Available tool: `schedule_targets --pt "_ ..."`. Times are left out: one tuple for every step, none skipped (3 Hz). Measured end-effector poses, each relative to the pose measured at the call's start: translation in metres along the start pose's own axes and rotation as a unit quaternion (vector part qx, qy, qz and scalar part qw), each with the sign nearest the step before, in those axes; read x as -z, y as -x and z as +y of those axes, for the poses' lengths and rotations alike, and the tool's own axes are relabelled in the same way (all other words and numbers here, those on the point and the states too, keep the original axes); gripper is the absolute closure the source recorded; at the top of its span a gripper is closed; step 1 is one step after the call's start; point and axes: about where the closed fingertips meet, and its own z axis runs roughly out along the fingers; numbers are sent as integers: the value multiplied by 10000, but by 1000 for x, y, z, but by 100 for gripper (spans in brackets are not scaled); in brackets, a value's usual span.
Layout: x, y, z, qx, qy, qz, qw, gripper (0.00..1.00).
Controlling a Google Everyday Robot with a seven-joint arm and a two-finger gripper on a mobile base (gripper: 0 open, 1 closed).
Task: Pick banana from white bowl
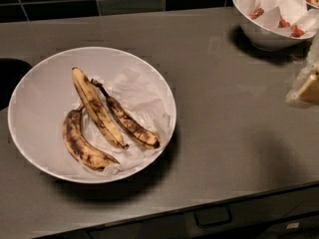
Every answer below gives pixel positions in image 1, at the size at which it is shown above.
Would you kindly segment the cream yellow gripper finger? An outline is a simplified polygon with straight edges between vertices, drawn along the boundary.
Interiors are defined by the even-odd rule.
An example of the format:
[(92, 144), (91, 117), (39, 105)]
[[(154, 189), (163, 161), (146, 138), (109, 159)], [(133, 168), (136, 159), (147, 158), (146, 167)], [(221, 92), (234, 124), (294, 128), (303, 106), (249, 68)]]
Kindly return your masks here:
[(319, 33), (312, 40), (306, 62), (286, 96), (285, 102), (291, 107), (319, 106)]

